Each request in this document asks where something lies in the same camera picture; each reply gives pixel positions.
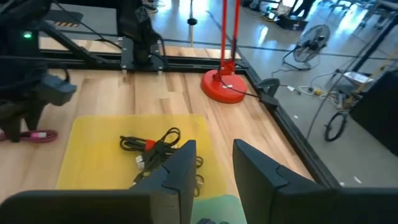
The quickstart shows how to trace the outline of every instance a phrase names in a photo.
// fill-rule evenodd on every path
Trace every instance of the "floor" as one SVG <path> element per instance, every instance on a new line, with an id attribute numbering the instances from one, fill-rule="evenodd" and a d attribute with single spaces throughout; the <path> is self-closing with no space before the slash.
<path id="1" fill-rule="evenodd" d="M 228 1 L 229 37 L 233 33 L 234 3 L 234 0 Z M 283 84 L 295 88 L 302 85 L 308 86 L 311 79 L 318 75 L 331 73 L 336 68 L 345 68 L 343 65 L 354 60 L 354 56 L 368 45 L 372 37 L 380 33 L 373 27 L 377 16 L 373 16 L 365 28 L 358 28 L 358 24 L 366 13 L 361 6 L 354 5 L 351 11 L 344 15 L 340 9 L 331 12 L 328 7 L 330 3 L 322 6 L 317 3 L 312 7 L 306 30 L 315 25 L 326 24 L 331 30 L 328 45 L 319 59 L 311 61 L 312 65 L 319 62 L 319 65 L 311 71 L 276 73 L 275 77 L 279 78 Z M 161 0 L 158 2 L 159 11 L 151 15 L 154 29 L 166 39 L 167 45 L 188 46 L 189 4 L 190 0 Z M 221 0 L 193 0 L 193 15 L 198 19 L 193 35 L 194 47 L 214 49 L 220 47 L 221 5 Z M 115 13 L 114 9 L 81 6 L 67 6 L 67 9 L 84 13 L 83 22 L 98 32 L 106 34 L 110 39 L 116 40 L 116 20 L 109 19 Z M 302 34 L 282 30 L 275 24 L 264 21 L 249 9 L 240 9 L 239 25 L 238 45 L 241 55 L 251 63 L 261 78 L 271 77 L 271 71 L 280 67 L 282 57 L 294 48 Z M 81 32 L 87 32 L 82 26 L 77 30 L 80 31 L 79 34 L 67 33 L 67 35 L 78 39 L 96 39 L 95 36 L 82 34 Z M 377 70 L 397 46 L 398 40 L 394 38 L 397 34 L 398 30 L 395 28 L 360 71 L 372 73 Z M 315 81 L 324 89 L 327 89 L 331 82 L 329 76 L 317 78 Z M 276 97 L 306 136 L 321 99 L 308 95 L 299 96 L 282 87 Z M 349 120 L 345 134 L 335 142 L 328 143 L 323 140 L 324 124 L 327 124 L 336 111 L 330 101 L 325 103 L 315 121 L 309 141 L 341 185 L 345 187 L 398 186 L 398 175 L 396 175 L 398 157 L 391 154 L 355 121 Z"/>

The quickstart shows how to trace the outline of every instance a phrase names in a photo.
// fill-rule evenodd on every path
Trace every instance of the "wooden table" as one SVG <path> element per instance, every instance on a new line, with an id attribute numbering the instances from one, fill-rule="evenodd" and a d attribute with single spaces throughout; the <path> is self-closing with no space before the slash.
<path id="1" fill-rule="evenodd" d="M 95 52 L 119 52 L 101 42 L 76 42 Z M 63 49 L 48 38 L 41 40 L 41 47 Z M 167 53 L 220 57 L 220 50 L 213 49 L 168 46 Z M 61 70 L 51 70 L 50 73 L 63 75 Z M 54 189 L 72 123 L 83 115 L 202 114 L 229 194 L 238 196 L 232 160 L 235 138 L 245 140 L 281 164 L 312 179 L 265 107 L 249 96 L 235 105 L 209 99 L 200 88 L 199 73 L 123 75 L 122 72 L 92 70 L 70 70 L 70 73 L 72 83 L 78 86 L 77 92 L 61 107 L 48 105 L 38 127 L 57 130 L 59 137 L 56 141 L 47 144 L 0 142 L 0 202 L 23 190 Z"/>

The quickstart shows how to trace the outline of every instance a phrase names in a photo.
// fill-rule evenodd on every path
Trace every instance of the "green cloth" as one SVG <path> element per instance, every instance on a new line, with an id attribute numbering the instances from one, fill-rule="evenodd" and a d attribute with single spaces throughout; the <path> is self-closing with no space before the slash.
<path id="1" fill-rule="evenodd" d="M 193 201 L 191 224 L 197 224 L 202 218 L 209 218 L 216 224 L 246 224 L 241 201 L 233 195 L 223 195 Z"/>

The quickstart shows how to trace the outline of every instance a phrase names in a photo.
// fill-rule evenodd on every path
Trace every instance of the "green light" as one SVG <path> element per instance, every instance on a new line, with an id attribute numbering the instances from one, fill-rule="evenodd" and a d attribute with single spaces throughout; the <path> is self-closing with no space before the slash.
<path id="1" fill-rule="evenodd" d="M 32 38 L 32 33 L 29 32 L 29 31 L 25 31 L 25 32 L 24 32 L 24 37 L 25 37 L 26 39 L 30 39 L 30 38 Z"/>

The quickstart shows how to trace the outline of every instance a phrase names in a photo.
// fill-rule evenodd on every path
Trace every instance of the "red lamp base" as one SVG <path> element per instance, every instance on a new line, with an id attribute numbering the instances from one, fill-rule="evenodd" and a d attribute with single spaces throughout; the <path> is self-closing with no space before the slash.
<path id="1" fill-rule="evenodd" d="M 241 77 L 238 75 L 221 76 L 222 80 L 228 87 L 243 92 L 238 93 L 227 86 L 224 86 L 224 84 L 217 81 L 217 79 L 215 80 L 215 75 L 217 75 L 217 70 L 210 70 L 201 78 L 201 89 L 208 97 L 222 103 L 239 103 L 243 100 L 243 93 L 248 90 L 248 87 Z"/>

